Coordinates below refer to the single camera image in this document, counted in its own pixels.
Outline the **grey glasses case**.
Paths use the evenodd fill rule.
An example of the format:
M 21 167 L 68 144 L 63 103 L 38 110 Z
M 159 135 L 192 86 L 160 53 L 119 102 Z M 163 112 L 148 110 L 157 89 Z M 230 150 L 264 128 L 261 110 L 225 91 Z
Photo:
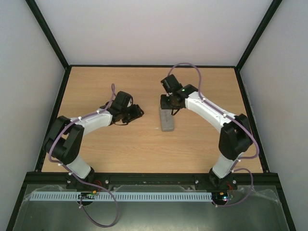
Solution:
M 162 107 L 159 108 L 159 115 L 160 115 L 160 124 L 161 130 L 163 132 L 172 132 L 174 131 L 174 119 L 172 115 L 171 109 L 163 109 Z

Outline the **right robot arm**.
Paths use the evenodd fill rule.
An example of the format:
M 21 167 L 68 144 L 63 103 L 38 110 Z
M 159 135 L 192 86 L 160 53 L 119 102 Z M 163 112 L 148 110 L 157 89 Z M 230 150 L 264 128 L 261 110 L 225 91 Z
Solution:
M 220 156 L 209 172 L 214 188 L 221 188 L 243 154 L 253 144 L 249 120 L 244 114 L 235 115 L 209 101 L 191 84 L 182 86 L 171 74 L 161 80 L 166 94 L 161 95 L 161 106 L 178 112 L 186 108 L 205 119 L 219 132 Z

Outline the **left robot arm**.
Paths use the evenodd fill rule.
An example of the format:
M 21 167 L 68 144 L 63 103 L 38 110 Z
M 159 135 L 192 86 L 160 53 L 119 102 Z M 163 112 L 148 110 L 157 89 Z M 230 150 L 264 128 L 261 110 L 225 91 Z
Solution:
M 133 103 L 133 97 L 123 91 L 93 113 L 75 118 L 58 117 L 43 143 L 43 150 L 51 162 L 63 166 L 76 179 L 92 186 L 94 169 L 79 154 L 85 135 L 121 121 L 123 125 L 140 118 L 144 111 Z

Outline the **grey metal panel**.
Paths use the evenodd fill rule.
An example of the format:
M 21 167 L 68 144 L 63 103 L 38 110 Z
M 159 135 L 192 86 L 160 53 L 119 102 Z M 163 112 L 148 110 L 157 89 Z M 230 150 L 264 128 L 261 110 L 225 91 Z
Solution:
M 60 185 L 30 185 L 15 231 L 287 231 L 273 186 L 240 186 L 212 202 L 30 201 L 34 192 L 77 192 Z M 205 193 L 181 186 L 119 186 L 115 192 Z

